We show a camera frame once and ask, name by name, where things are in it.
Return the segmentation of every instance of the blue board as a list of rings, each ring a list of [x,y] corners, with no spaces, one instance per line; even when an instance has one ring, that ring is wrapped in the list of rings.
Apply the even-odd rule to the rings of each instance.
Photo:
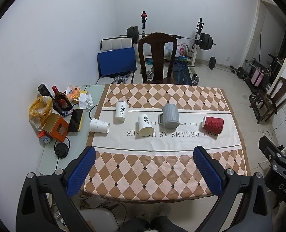
[[[134,47],[99,53],[98,64],[101,76],[136,70]]]

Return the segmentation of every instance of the pants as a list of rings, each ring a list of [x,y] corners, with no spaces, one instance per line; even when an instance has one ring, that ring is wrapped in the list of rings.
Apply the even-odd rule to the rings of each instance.
[[[132,218],[124,224],[119,232],[142,232],[148,229],[158,230],[160,232],[187,232],[183,228],[173,224],[166,216],[156,217],[150,224],[144,219]]]

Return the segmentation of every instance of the wooden chair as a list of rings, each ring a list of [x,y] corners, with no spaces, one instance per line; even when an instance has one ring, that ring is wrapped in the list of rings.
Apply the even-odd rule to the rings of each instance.
[[[282,82],[282,86],[275,93],[275,95],[273,97],[271,97],[271,95],[273,95],[273,93],[275,92],[280,81]],[[265,122],[266,122],[270,119],[270,117],[272,117],[272,115],[274,113],[277,114],[278,109],[280,109],[286,103],[286,98],[285,98],[283,101],[281,101],[280,104],[277,105],[278,100],[280,100],[285,94],[286,94],[286,79],[283,77],[280,77],[278,79],[277,83],[275,84],[275,86],[274,86],[274,88],[270,94],[267,94],[266,92],[264,92],[262,90],[259,91],[258,95],[255,97],[254,102],[251,104],[250,108],[252,108],[256,102],[263,102],[260,109],[262,109],[262,107],[265,105],[267,108],[267,111],[258,120],[257,124],[259,124],[265,117],[267,117],[267,119],[265,120]]]
[[[163,78],[163,53],[164,44],[173,42],[173,51],[170,60],[169,70],[166,78]],[[153,57],[153,67],[154,67],[154,80],[147,80],[146,66],[143,53],[143,45],[147,43],[150,44]],[[138,42],[139,57],[142,69],[143,83],[145,84],[178,84],[174,79],[171,78],[173,63],[175,59],[176,49],[177,49],[177,39],[173,36],[169,36],[164,33],[152,33],[144,38],[141,38]]]

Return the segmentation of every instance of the red corrugated paper cup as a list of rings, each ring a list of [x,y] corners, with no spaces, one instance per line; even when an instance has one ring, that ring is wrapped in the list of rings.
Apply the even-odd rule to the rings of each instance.
[[[223,130],[223,118],[204,117],[202,121],[202,128],[209,132],[221,134]]]

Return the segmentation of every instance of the smartphone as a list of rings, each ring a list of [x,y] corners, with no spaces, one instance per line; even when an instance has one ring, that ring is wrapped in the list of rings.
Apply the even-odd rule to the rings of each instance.
[[[69,133],[78,132],[80,130],[83,111],[83,109],[77,109],[73,111],[68,127]]]

